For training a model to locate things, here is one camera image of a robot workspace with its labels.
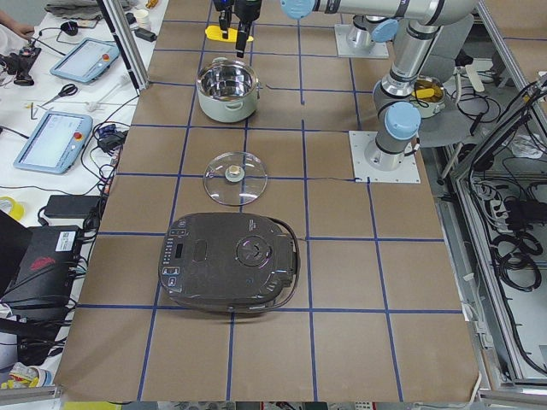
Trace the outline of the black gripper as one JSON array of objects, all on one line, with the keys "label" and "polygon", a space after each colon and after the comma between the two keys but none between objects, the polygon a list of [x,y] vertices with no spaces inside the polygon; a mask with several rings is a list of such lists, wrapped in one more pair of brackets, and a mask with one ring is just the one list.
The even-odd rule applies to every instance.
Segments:
[{"label": "black gripper", "polygon": [[236,37],[236,54],[238,58],[243,58],[246,45],[249,40],[251,23],[247,21],[256,21],[260,17],[262,0],[237,0],[238,23]]},{"label": "black gripper", "polygon": [[213,0],[215,10],[219,12],[219,27],[223,39],[229,39],[229,29],[232,23],[233,0]]}]

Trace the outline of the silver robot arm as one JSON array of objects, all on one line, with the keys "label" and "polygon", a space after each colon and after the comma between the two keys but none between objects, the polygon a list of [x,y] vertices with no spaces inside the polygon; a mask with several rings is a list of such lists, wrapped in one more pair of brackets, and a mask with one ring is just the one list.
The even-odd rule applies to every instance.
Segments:
[{"label": "silver robot arm", "polygon": [[364,155],[375,169],[392,171],[400,166],[409,141],[416,137],[421,116],[409,102],[415,81],[430,55],[442,26],[471,14],[475,1],[282,1],[290,18],[300,20],[313,12],[399,18],[409,23],[397,35],[399,46],[391,70],[377,83],[373,100],[380,122],[375,140]]},{"label": "silver robot arm", "polygon": [[[260,17],[261,1],[213,1],[219,13],[218,25],[208,26],[207,39],[236,44],[236,50],[244,53],[247,43],[252,42],[250,29]],[[346,36],[347,44],[354,48],[366,48],[373,43],[384,43],[397,33],[398,21],[374,15],[355,15],[353,27]]]}]

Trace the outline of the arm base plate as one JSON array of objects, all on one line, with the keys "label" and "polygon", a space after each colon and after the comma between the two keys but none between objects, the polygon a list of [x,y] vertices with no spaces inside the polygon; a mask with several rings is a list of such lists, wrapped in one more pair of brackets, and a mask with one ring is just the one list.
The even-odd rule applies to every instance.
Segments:
[{"label": "arm base plate", "polygon": [[366,30],[353,25],[334,26],[335,40],[339,57],[387,59],[389,51],[386,43],[376,43]]},{"label": "arm base plate", "polygon": [[419,184],[414,147],[387,154],[376,144],[377,132],[349,131],[354,180],[363,183]]}]

